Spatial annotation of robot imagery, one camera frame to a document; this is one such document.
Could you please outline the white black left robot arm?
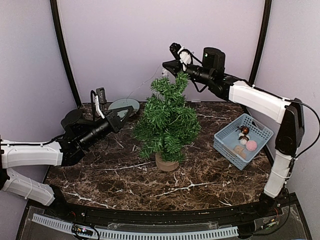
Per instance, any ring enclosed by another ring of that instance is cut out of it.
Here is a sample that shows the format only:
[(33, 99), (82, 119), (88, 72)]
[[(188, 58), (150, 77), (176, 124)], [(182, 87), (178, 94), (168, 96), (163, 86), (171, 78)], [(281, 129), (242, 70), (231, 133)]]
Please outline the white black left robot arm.
[(132, 106), (115, 108), (97, 120), (85, 119), (79, 109), (70, 111), (61, 121), (64, 133), (47, 142), (0, 142), (0, 189), (50, 206), (60, 218), (67, 218), (70, 206), (61, 190), (26, 177), (14, 170), (22, 166), (76, 165), (90, 147), (118, 133), (133, 112)]

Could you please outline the brown gingerbread ornament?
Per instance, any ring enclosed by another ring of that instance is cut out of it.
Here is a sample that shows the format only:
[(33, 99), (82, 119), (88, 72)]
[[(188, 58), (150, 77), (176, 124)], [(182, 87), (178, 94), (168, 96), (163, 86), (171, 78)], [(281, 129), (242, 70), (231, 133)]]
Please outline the brown gingerbread ornament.
[(241, 145), (237, 145), (235, 148), (234, 148), (234, 151), (237, 155), (241, 156), (243, 159), (246, 158), (246, 153), (244, 152), (244, 147), (241, 146)]

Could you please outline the pink pompom ornament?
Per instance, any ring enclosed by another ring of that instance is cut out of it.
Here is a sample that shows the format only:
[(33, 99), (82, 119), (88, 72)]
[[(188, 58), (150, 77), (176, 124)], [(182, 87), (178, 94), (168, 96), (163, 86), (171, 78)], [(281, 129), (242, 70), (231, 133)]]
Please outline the pink pompom ornament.
[(245, 147), (249, 152), (254, 152), (257, 149), (258, 144), (254, 140), (249, 140), (247, 141)]

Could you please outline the light blue plastic basket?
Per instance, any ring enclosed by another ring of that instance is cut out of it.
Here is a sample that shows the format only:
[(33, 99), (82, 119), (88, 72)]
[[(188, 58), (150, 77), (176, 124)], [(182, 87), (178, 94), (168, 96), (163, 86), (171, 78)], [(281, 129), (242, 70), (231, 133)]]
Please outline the light blue plastic basket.
[(244, 113), (214, 135), (213, 147), (242, 171), (273, 135), (271, 129)]

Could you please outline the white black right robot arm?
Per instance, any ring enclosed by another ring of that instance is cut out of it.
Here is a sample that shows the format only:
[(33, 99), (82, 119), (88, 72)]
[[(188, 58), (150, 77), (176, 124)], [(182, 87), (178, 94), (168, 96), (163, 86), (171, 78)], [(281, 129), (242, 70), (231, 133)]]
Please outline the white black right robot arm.
[(276, 197), (290, 178), (297, 150), (305, 133), (304, 111), (300, 99), (293, 100), (276, 96), (244, 79), (225, 73), (226, 55), (219, 49), (206, 47), (199, 65), (196, 57), (178, 43), (169, 47), (174, 57), (162, 66), (174, 76), (183, 71), (189, 74), (193, 85), (202, 84), (216, 97), (241, 104), (273, 119), (280, 125), (275, 140), (275, 159), (268, 181), (255, 205), (255, 213), (266, 217), (275, 208)]

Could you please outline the white light battery box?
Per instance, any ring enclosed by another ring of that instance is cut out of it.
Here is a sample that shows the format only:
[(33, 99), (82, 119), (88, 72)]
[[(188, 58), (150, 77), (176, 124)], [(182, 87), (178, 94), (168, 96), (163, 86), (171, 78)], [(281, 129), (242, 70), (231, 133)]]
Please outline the white light battery box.
[(166, 69), (162, 69), (162, 76), (167, 77), (168, 76), (168, 71)]

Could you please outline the small green christmas tree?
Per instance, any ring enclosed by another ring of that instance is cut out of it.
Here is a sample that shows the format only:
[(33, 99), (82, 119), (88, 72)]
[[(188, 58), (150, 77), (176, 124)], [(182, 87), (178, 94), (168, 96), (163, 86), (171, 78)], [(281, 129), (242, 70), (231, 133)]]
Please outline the small green christmas tree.
[(189, 79), (181, 71), (174, 81), (168, 77), (153, 80), (152, 95), (146, 99), (142, 116), (133, 129), (134, 138), (141, 142), (140, 157), (155, 155), (157, 168), (164, 172), (179, 166), (185, 159), (184, 146), (190, 145), (201, 130), (197, 113), (187, 105), (183, 94)]

